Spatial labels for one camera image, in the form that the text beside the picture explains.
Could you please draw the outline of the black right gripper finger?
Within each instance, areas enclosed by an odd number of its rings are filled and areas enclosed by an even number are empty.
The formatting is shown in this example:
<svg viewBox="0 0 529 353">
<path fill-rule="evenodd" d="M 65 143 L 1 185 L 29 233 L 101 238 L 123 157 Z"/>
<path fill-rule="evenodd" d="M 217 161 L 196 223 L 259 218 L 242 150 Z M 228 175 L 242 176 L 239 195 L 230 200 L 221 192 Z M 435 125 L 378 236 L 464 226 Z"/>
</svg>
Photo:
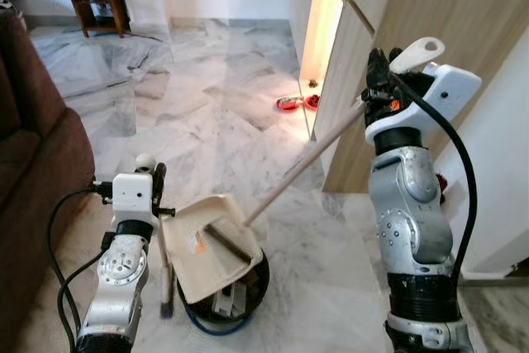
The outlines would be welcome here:
<svg viewBox="0 0 529 353">
<path fill-rule="evenodd" d="M 368 55 L 368 89 L 378 93 L 390 93 L 390 61 L 382 48 L 374 48 Z"/>
</svg>

